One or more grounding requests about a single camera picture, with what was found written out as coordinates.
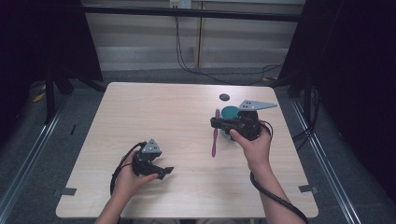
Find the black tool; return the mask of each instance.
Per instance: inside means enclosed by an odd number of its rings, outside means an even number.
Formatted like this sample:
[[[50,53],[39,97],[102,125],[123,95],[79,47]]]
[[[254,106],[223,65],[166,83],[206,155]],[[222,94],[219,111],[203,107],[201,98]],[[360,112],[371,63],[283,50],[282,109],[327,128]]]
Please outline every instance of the black tool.
[[[275,106],[276,104],[273,103],[245,100],[238,107],[239,112],[237,117],[232,119],[217,119],[214,117],[210,119],[210,125],[212,128],[222,129],[226,134],[230,134],[230,130],[235,129],[247,140],[252,141],[259,137],[262,127],[264,127],[269,134],[272,133],[267,126],[262,125],[259,121],[257,110]]]
[[[161,168],[152,164],[152,161],[160,157],[162,153],[160,147],[154,139],[151,138],[148,143],[143,145],[139,151],[134,154],[134,160],[132,162],[134,173],[136,175],[158,174],[157,179],[163,179],[173,171],[174,167]]]

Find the aluminum rail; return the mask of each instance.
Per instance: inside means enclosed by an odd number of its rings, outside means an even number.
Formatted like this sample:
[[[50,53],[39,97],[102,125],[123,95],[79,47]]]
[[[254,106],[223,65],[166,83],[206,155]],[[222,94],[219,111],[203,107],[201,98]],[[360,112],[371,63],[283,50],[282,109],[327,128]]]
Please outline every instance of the aluminum rail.
[[[26,160],[24,161],[21,169],[18,171],[17,175],[14,177],[11,185],[8,187],[7,191],[2,195],[0,201],[0,224],[5,224],[6,220],[11,213],[11,210],[20,196],[23,186],[26,183],[30,173],[32,173],[35,168],[35,164],[41,155],[45,145],[47,144],[52,131],[54,130],[56,124],[58,123],[60,113],[64,109],[68,98],[63,98],[60,103],[59,109],[54,114],[53,119],[42,129],[40,135],[37,137],[35,144],[29,152]]]
[[[293,106],[301,124],[303,125],[303,128],[307,129],[308,125],[304,119],[304,112],[300,103],[293,101]],[[309,141],[318,158],[318,162],[323,170],[323,173],[326,175],[326,178],[329,181],[332,192],[334,193],[337,202],[340,204],[341,210],[343,211],[347,222],[351,224],[361,224],[361,220],[359,219],[358,213],[356,212],[353,203],[349,200],[346,191],[341,185],[341,182],[332,168],[332,164],[326,156],[326,153],[315,133],[310,134]]]
[[[297,22],[302,20],[327,20],[327,17],[304,17],[293,14],[277,13],[253,13],[238,11],[221,11],[206,9],[185,9],[185,8],[167,8],[167,7],[122,7],[83,4],[76,5],[54,5],[54,4],[34,4],[29,5],[26,9],[35,10],[67,10],[70,12],[85,13],[106,13],[122,15],[146,15],[146,16],[178,16],[178,17],[195,17],[195,18],[216,18],[216,19],[236,19],[250,21],[290,21]]]

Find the black cable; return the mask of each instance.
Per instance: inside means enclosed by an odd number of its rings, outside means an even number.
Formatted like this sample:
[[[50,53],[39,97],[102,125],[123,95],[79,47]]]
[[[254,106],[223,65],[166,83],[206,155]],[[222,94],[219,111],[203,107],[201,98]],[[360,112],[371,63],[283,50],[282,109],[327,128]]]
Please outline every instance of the black cable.
[[[298,217],[300,217],[305,223],[308,223],[308,219],[306,218],[306,216],[304,215],[304,213],[302,213],[297,207],[295,207],[294,205],[292,205],[291,203],[279,198],[278,196],[276,196],[275,194],[273,194],[272,192],[270,192],[269,190],[263,188],[254,178],[254,174],[252,172],[250,172],[250,181],[253,184],[253,186],[261,193],[263,193],[265,196],[267,196],[268,198],[276,201],[277,203],[280,203],[281,205],[285,206],[286,208],[288,208],[291,212],[293,212],[294,214],[296,214]]]
[[[270,134],[271,139],[274,136],[274,129],[272,127],[272,125],[264,120],[260,121],[261,126],[264,127],[267,132]],[[269,190],[263,188],[254,178],[254,174],[253,172],[250,172],[250,181],[253,184],[253,186],[261,193],[263,193],[265,196],[269,197],[270,199],[276,201],[277,203],[280,203],[281,205],[287,207],[291,212],[293,212],[294,214],[296,214],[298,217],[300,217],[305,223],[308,223],[308,219],[306,218],[306,216],[304,215],[304,213],[302,213],[297,207],[295,207],[294,205],[292,205],[291,203],[279,198],[278,196],[276,196],[275,194],[273,194],[272,192],[270,192]]]
[[[122,160],[121,160],[119,166],[117,166],[117,168],[116,168],[116,170],[114,171],[114,174],[112,175],[112,178],[111,178],[111,182],[110,182],[110,195],[113,194],[113,190],[114,190],[114,187],[115,187],[115,185],[116,185],[116,179],[117,179],[117,176],[119,175],[121,169],[122,169],[124,166],[130,165],[130,164],[131,164],[131,163],[129,163],[129,164],[124,164],[126,158],[132,153],[132,151],[134,151],[135,148],[137,148],[137,147],[139,147],[139,146],[140,146],[140,147],[144,147],[145,145],[146,145],[146,142],[141,142],[141,143],[138,143],[138,144],[134,145],[134,147],[132,147],[132,148],[128,151],[128,153],[127,153],[124,157],[122,157]]]
[[[200,76],[206,76],[206,77],[210,77],[216,81],[228,84],[228,85],[238,85],[238,86],[251,86],[254,85],[260,81],[262,81],[262,79],[264,78],[264,73],[269,72],[271,70],[276,69],[277,67],[281,66],[282,64],[269,64],[264,66],[264,68],[260,71],[260,72],[250,72],[250,73],[203,73],[203,72],[198,72],[198,71],[192,71],[190,70],[190,68],[185,64],[184,59],[183,59],[183,55],[181,53],[181,44],[180,44],[180,35],[179,35],[179,29],[178,29],[178,17],[175,17],[175,22],[176,22],[176,35],[177,35],[177,63],[178,65],[186,72],[195,74],[195,75],[200,75]],[[221,75],[261,75],[260,78],[258,78],[255,81],[252,81],[250,83],[247,84],[240,84],[240,83],[231,83],[228,81],[224,81],[221,80],[219,78],[216,77],[212,77],[212,76],[221,76]]]
[[[314,97],[312,99],[312,103],[315,106],[315,115],[313,120],[309,120],[309,127],[303,130],[301,133],[296,134],[295,136],[292,137],[293,142],[296,143],[299,141],[302,137],[305,136],[304,141],[296,148],[297,151],[299,151],[303,145],[306,143],[306,141],[311,137],[312,132],[315,129],[315,125],[317,123],[318,119],[318,110],[319,110],[319,104],[320,104],[320,97],[318,96],[318,91],[314,89]]]

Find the person's left hand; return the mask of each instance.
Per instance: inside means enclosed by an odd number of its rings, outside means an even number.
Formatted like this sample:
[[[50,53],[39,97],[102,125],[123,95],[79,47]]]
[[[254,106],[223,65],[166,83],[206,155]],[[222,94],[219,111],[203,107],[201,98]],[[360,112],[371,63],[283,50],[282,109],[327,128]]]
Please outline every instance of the person's left hand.
[[[113,196],[127,199],[128,201],[136,195],[140,188],[158,177],[158,174],[136,176],[132,168],[134,150],[123,163],[124,166],[117,176],[113,190]]]

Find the gray metal part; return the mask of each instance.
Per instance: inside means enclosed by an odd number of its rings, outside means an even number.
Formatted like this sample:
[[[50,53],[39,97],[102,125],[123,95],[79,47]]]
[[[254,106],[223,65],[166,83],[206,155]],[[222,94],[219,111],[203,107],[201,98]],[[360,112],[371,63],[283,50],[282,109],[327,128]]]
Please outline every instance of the gray metal part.
[[[148,143],[143,147],[143,153],[162,153],[160,147],[154,139],[150,139]]]
[[[245,100],[238,109],[240,111],[256,111],[261,109],[267,109],[271,107],[276,107],[275,103],[259,102],[259,101],[249,101]]]

